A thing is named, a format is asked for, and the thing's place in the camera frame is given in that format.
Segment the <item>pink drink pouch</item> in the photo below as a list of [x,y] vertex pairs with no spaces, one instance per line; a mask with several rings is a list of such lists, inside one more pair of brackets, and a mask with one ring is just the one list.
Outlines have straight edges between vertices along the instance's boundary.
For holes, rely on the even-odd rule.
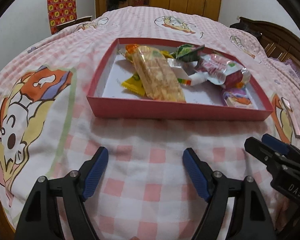
[[249,70],[242,64],[215,53],[201,56],[194,69],[223,88],[242,88],[251,78]]

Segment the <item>green pea snack bag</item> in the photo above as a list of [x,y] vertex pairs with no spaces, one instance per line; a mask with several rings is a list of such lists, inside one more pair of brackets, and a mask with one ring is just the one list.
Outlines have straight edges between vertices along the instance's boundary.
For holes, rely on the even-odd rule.
[[170,55],[177,60],[183,62],[193,62],[198,61],[201,52],[204,50],[205,46],[195,46],[192,44],[183,44],[178,46],[175,52],[170,53]]

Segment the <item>rice cracker package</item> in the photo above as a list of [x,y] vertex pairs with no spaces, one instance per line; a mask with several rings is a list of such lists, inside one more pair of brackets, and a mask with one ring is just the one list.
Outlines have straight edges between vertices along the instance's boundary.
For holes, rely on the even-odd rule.
[[159,49],[139,45],[132,57],[149,98],[169,102],[186,101],[176,75]]

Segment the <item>clear colourful candy packet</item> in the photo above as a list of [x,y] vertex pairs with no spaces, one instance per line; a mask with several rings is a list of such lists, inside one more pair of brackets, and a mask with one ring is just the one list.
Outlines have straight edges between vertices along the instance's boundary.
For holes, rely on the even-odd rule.
[[198,72],[195,70],[198,63],[197,61],[184,62],[168,58],[167,62],[172,68],[180,84],[195,86],[207,81],[207,75],[204,72]]

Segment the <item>yellow jelly cup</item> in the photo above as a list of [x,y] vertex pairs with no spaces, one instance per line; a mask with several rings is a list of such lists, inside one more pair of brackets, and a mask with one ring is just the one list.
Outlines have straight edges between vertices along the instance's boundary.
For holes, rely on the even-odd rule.
[[174,58],[174,56],[171,55],[168,51],[161,50],[160,53],[161,53],[162,55],[164,55],[164,57],[167,58],[167,59],[173,59],[173,58]]

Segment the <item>purple cartoon candy tin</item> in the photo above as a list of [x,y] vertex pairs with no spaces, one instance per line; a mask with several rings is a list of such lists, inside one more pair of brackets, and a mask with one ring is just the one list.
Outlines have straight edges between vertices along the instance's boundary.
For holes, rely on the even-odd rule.
[[223,89],[221,95],[225,106],[244,109],[257,109],[256,103],[245,88]]

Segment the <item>pink checkered cartoon bedsheet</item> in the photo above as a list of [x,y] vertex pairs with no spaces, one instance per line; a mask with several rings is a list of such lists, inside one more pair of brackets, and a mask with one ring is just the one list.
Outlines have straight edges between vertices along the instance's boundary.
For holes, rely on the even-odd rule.
[[[209,82],[184,87],[186,103],[131,94],[121,83],[134,68],[117,47],[138,41],[192,43],[235,57],[273,114],[222,106]],[[17,227],[36,178],[65,175],[105,146],[110,163],[101,194],[87,204],[104,236],[188,239],[203,206],[181,166],[183,149],[192,147],[227,175],[251,174],[281,227],[289,202],[243,149],[247,137],[264,133],[300,148],[296,64],[268,57],[253,35],[208,18],[152,7],[106,12],[25,49],[0,72],[4,221]]]

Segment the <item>dark wooden headboard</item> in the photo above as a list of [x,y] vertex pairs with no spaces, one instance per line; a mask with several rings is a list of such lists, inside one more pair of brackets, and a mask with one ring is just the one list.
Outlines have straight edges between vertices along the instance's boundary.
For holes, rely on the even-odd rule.
[[281,62],[291,60],[300,73],[300,38],[290,30],[275,23],[244,17],[240,17],[239,22],[230,27],[254,35],[264,48],[267,57]]

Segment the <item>yellow candy packet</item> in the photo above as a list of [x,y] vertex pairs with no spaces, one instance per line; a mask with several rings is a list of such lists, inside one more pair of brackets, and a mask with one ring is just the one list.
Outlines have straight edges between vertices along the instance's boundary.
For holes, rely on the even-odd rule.
[[146,95],[145,89],[142,85],[142,81],[137,73],[134,73],[129,79],[123,81],[121,83],[121,86],[139,96]]

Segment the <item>orange jelly cup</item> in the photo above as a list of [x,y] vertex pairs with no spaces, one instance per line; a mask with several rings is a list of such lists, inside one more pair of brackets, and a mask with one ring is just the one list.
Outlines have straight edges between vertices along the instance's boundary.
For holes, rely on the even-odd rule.
[[138,44],[127,44],[125,46],[125,50],[126,50],[126,52],[125,52],[125,58],[129,62],[133,63],[133,57],[132,57],[132,55],[138,49],[138,47],[139,47]]

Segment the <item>dark wooden side table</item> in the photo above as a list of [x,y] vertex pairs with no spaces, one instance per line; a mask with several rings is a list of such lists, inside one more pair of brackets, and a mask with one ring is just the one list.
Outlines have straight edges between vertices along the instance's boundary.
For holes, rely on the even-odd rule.
[[91,19],[92,19],[92,16],[85,16],[85,17],[77,18],[75,20],[71,20],[71,21],[68,21],[65,23],[61,23],[56,26],[56,30],[57,30],[57,32],[60,32],[61,30],[63,30],[64,28],[67,28],[69,26],[76,25],[79,23],[84,23],[84,22],[90,22]]

